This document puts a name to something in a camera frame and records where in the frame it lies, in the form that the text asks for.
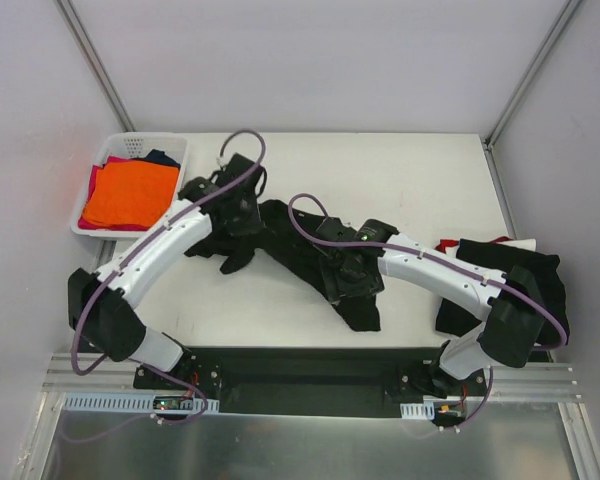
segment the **black cloth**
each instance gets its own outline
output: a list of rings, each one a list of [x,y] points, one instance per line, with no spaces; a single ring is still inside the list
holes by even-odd
[[[151,150],[144,158],[133,158],[132,160],[141,160],[143,162],[164,165],[165,167],[176,167],[178,170],[180,169],[180,164],[162,150],[154,149]]]
[[[315,234],[324,217],[295,210],[298,223],[304,230]],[[249,264],[256,248],[264,250],[301,280],[304,280],[326,298],[326,289],[319,266],[320,252],[293,227],[287,213],[287,204],[280,200],[268,200],[260,205],[264,229],[255,235],[230,237],[214,232],[202,242],[190,248],[185,255],[227,256],[220,267],[224,274],[236,272]],[[376,297],[342,299],[332,305],[336,312],[356,332],[380,330],[380,314]]]
[[[497,268],[504,272],[510,272],[516,265],[529,270],[538,284],[545,308],[560,322],[568,338],[570,331],[566,312],[567,295],[556,271],[560,265],[558,255],[544,255],[498,243],[463,239],[460,240],[456,256],[480,267]],[[461,336],[479,324],[479,320],[462,307],[449,300],[442,300],[436,318],[436,330],[439,332]],[[540,345],[553,345],[559,340],[556,329],[549,322],[545,322],[537,342]]]

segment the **pile of folded clothes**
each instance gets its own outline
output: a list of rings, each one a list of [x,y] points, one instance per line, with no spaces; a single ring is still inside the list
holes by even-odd
[[[180,165],[160,150],[144,158],[110,156],[102,167],[91,170],[78,227],[148,230],[171,205],[179,174]]]

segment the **white table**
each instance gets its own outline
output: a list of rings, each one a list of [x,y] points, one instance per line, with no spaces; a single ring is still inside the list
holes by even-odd
[[[189,134],[186,177],[209,176],[226,134]],[[264,199],[298,192],[359,227],[368,218],[396,226],[421,243],[441,238],[487,241],[506,235],[480,139],[438,134],[265,134]],[[255,159],[258,142],[236,138],[234,151]],[[311,202],[297,208],[318,213]],[[116,253],[129,246],[119,242]],[[222,275],[224,257],[180,258],[147,293],[142,321],[185,345],[280,347],[439,346],[433,329],[440,298],[385,279],[378,297],[380,332],[356,333],[309,285],[262,251],[245,269]]]

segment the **folded orange cloth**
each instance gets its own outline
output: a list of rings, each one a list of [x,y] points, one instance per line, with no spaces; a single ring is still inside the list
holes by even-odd
[[[167,211],[180,171],[143,161],[108,163],[82,212],[94,225],[151,227]]]

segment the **plastic laundry basket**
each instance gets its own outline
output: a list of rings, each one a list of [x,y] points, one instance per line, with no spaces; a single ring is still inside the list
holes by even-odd
[[[122,158],[144,157],[151,150],[162,150],[169,157],[180,164],[180,174],[178,182],[173,192],[175,198],[177,192],[182,186],[184,174],[189,159],[189,141],[182,135],[174,133],[118,133],[110,136],[98,155],[93,160],[93,165],[102,166],[110,156]],[[82,216],[82,210],[87,203],[87,194],[89,192],[89,175],[78,195],[76,206],[71,217],[71,230],[79,235],[88,235],[90,237],[102,238],[105,240],[122,240],[141,237],[144,232],[117,232],[115,230],[84,230],[78,227],[78,220]]]

